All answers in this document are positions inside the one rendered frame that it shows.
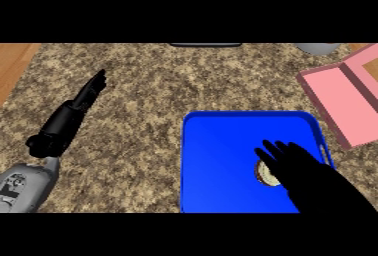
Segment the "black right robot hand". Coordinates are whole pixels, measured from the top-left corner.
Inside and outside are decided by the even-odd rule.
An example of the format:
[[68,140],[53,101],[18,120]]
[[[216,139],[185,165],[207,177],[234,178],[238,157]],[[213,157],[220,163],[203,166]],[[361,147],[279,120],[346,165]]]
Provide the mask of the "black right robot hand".
[[302,214],[378,215],[371,202],[337,170],[294,142],[263,141],[254,152],[288,192]]

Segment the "cupcake with pale frosting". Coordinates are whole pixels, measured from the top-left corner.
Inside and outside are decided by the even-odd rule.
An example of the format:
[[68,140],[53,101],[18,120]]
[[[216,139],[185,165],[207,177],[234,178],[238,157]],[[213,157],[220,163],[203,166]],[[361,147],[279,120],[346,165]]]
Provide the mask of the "cupcake with pale frosting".
[[281,184],[262,160],[256,163],[256,178],[266,186],[275,187]]

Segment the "blue plastic tray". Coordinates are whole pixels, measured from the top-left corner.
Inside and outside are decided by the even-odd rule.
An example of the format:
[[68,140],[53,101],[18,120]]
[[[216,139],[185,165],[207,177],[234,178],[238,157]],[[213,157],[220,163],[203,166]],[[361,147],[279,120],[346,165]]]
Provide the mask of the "blue plastic tray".
[[256,177],[254,149],[265,141],[297,143],[324,162],[333,158],[315,116],[305,111],[194,111],[183,118],[180,211],[294,213],[285,188]]

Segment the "pink cardboard box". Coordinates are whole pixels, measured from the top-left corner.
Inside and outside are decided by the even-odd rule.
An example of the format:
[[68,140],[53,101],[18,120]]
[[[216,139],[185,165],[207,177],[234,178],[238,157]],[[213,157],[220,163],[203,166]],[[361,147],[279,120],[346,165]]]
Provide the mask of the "pink cardboard box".
[[297,81],[341,147],[378,141],[378,43],[341,62],[302,71]]

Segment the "grey round container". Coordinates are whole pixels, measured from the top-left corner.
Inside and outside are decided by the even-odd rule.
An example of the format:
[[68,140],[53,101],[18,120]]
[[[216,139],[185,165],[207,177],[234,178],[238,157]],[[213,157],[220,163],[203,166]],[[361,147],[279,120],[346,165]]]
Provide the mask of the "grey round container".
[[312,55],[328,55],[340,47],[340,43],[296,43],[296,47]]

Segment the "dark flat appliance edge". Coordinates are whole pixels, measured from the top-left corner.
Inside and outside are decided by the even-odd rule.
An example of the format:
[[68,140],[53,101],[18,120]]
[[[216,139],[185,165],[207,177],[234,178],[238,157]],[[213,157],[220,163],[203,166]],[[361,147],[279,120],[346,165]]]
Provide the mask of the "dark flat appliance edge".
[[232,48],[240,47],[242,43],[170,43],[170,45],[189,48]]

